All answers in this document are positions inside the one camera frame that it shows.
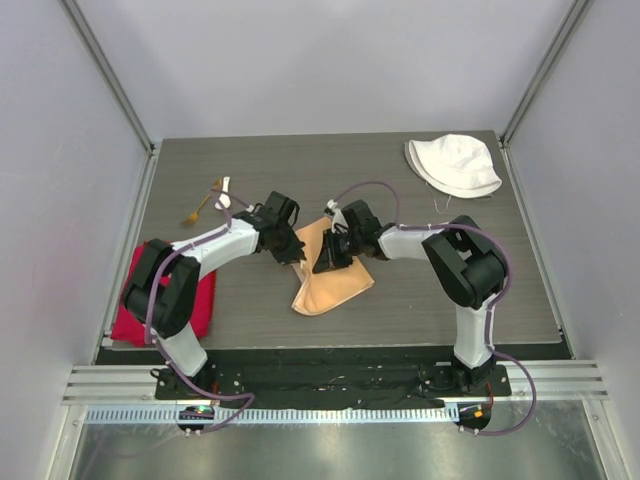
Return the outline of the peach cloth napkin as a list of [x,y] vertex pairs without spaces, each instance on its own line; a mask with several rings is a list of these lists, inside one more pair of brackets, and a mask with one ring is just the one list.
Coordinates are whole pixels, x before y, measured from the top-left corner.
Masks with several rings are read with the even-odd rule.
[[292,265],[300,287],[291,308],[305,316],[324,314],[360,295],[374,285],[374,279],[359,259],[346,269],[320,274],[312,272],[322,246],[322,234],[331,222],[322,217],[296,231],[299,240],[305,243],[306,259]]

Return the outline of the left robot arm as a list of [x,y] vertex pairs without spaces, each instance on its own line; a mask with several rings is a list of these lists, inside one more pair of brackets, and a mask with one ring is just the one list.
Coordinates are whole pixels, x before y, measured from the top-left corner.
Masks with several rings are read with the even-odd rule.
[[280,265],[303,260],[304,243],[294,232],[299,211],[297,202],[273,191],[263,203],[225,211],[224,223],[204,234],[174,243],[153,239],[143,247],[120,303],[143,325],[144,342],[180,373],[178,386],[190,398],[205,397],[213,385],[211,360],[191,325],[200,281],[263,251]]

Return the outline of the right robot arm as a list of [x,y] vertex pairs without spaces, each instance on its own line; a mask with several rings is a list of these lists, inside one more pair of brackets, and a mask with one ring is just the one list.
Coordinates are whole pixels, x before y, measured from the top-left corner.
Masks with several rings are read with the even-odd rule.
[[383,225],[362,200],[344,208],[330,200],[325,214],[331,226],[323,231],[312,272],[345,269],[360,255],[429,262],[455,304],[450,382],[465,395],[483,388],[496,364],[492,308],[509,279],[507,261],[495,243],[466,215],[435,226]]

